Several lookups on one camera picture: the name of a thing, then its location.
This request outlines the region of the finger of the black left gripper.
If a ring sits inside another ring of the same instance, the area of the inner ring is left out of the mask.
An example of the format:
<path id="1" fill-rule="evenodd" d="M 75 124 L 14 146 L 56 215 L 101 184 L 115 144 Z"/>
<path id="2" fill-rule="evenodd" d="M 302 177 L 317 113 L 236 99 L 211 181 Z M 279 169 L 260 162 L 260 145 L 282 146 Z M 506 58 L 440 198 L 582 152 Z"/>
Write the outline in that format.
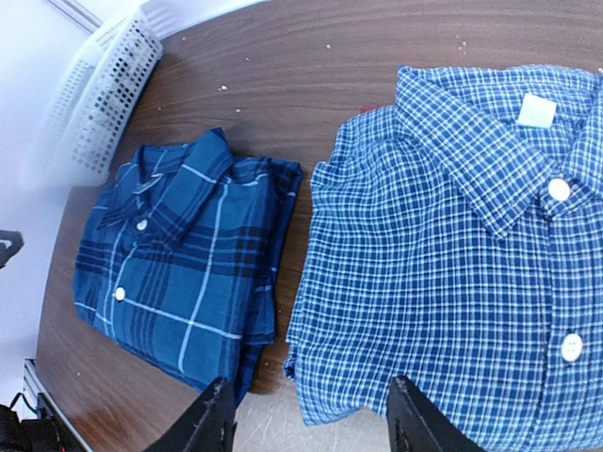
<path id="1" fill-rule="evenodd" d="M 9 260 L 22 249 L 24 239 L 20 232 L 1 230 L 0 240 L 0 268 L 4 268 Z"/>

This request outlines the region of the dark blue plaid shirt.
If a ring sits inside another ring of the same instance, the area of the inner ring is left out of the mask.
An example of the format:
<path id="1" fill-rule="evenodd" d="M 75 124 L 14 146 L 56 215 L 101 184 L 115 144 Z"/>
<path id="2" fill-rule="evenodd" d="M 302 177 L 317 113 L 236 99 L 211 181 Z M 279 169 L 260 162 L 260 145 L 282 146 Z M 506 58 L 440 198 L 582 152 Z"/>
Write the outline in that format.
<path id="1" fill-rule="evenodd" d="M 76 257 L 79 317 L 203 391 L 241 401 L 276 337 L 275 286 L 303 172 L 236 157 L 219 128 L 140 147 L 93 206 Z"/>

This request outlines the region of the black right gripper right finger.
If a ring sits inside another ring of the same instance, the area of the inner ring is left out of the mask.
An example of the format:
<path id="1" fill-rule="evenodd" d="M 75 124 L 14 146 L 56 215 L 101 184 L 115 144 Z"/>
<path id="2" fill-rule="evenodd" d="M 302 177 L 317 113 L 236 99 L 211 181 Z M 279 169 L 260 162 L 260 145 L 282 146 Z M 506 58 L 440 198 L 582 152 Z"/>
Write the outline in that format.
<path id="1" fill-rule="evenodd" d="M 391 382 L 386 419 L 393 452 L 483 452 L 405 376 Z"/>

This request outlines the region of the blue gingham shirt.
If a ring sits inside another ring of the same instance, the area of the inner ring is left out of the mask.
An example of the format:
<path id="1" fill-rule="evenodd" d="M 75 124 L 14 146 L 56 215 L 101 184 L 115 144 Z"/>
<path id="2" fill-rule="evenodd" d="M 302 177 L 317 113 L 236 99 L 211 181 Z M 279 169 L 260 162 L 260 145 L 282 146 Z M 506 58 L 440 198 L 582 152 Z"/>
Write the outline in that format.
<path id="1" fill-rule="evenodd" d="M 488 451 L 602 445 L 602 79 L 402 67 L 312 175 L 284 371 L 303 422 L 410 379 Z"/>

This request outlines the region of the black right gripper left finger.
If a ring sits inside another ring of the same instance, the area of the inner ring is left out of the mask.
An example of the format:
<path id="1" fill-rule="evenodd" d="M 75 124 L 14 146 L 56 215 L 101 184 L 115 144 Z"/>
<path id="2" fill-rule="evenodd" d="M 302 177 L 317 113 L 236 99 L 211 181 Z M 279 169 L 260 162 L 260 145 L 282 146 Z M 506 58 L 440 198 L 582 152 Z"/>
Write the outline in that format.
<path id="1" fill-rule="evenodd" d="M 216 378 L 145 452 L 230 452 L 235 414 L 232 385 L 225 378 Z"/>

